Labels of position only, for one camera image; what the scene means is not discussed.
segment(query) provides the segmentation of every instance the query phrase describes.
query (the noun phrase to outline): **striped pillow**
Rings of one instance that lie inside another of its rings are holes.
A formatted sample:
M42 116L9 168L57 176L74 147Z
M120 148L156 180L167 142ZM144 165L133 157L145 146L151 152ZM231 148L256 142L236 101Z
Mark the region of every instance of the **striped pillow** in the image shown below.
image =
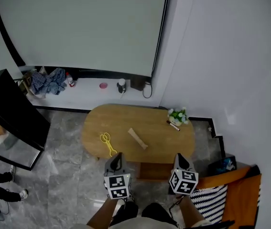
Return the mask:
M225 210L227 185L195 190L190 198L199 212L211 223L222 220Z

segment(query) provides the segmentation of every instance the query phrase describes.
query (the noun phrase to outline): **white bottle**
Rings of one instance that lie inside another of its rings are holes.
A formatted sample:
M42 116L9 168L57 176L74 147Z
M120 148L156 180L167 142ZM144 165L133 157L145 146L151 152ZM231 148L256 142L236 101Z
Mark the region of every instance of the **white bottle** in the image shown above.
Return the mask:
M70 87L75 86L75 82L74 82L72 76L68 72L66 72L66 79L67 79L67 82Z

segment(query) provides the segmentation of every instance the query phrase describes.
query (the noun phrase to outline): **wooden stick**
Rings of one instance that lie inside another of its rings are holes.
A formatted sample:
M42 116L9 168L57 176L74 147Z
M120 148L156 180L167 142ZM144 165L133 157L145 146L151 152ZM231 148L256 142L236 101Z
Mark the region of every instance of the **wooden stick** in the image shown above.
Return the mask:
M141 139L140 137L134 132L134 130L132 128L129 129L128 133L139 143L139 145L141 145L141 147L145 150L148 145L146 145Z

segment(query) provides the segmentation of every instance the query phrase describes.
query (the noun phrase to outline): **projector screen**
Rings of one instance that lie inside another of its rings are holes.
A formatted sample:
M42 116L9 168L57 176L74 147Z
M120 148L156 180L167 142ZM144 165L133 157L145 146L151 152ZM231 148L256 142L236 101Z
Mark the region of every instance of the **projector screen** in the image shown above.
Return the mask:
M0 0L26 65L152 75L165 0Z

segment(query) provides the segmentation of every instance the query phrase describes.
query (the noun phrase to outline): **oval wooden table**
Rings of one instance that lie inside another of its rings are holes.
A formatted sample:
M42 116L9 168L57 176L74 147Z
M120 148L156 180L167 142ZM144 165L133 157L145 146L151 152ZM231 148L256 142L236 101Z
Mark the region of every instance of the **oval wooden table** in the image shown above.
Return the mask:
M191 122L181 125L180 131L167 124L167 110L106 104L93 109L86 117L82 130L82 143L93 156L110 158L109 149L100 141L100 135L108 132L111 144L122 152L127 161L148 163L141 165L160 170L159 164L172 168L174 157L181 153L190 157L195 149L195 134ZM148 145L144 150L128 133L135 133Z

